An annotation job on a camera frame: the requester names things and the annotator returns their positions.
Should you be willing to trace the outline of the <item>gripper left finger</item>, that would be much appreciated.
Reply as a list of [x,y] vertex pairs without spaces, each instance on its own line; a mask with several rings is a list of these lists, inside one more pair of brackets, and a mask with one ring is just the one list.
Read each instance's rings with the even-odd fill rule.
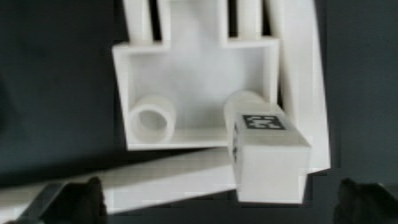
[[100,178],[48,184],[15,224],[107,224]]

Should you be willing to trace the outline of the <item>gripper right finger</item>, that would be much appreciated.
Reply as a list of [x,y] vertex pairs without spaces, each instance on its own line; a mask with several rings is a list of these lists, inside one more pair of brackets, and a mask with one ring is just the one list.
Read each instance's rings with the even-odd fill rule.
[[342,181],[334,224],[398,224],[398,183]]

